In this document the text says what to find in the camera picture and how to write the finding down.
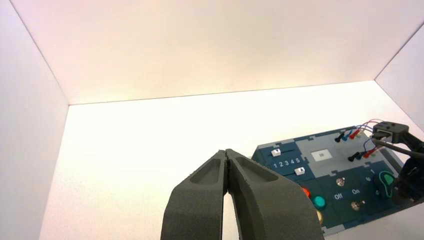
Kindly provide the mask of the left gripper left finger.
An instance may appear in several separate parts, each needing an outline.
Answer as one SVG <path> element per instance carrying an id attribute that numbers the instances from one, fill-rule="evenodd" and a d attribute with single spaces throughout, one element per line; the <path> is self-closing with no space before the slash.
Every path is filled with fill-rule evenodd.
<path id="1" fill-rule="evenodd" d="M 178 184 L 166 205 L 162 240 L 220 240 L 224 196 L 228 191 L 228 159 L 219 150 Z"/>

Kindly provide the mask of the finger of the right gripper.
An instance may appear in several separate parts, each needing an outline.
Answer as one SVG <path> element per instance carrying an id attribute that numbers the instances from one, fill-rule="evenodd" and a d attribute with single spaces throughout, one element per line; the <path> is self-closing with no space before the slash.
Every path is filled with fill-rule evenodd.
<path id="1" fill-rule="evenodd" d="M 392 188 L 393 203 L 424 202 L 424 159 L 410 157 Z"/>

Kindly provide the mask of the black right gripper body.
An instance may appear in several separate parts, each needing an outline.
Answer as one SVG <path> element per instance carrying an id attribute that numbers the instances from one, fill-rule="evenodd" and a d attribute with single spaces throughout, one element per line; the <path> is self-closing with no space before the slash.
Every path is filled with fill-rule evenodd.
<path id="1" fill-rule="evenodd" d="M 409 132 L 405 124 L 383 121 L 373 126 L 371 141 L 410 157 L 424 156 L 424 142 Z"/>

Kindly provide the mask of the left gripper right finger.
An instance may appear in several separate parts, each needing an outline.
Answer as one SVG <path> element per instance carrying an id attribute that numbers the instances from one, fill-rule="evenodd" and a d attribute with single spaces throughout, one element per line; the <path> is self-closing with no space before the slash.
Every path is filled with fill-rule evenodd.
<path id="1" fill-rule="evenodd" d="M 297 183 L 232 149 L 226 157 L 239 239 L 324 239 L 316 209 Z"/>

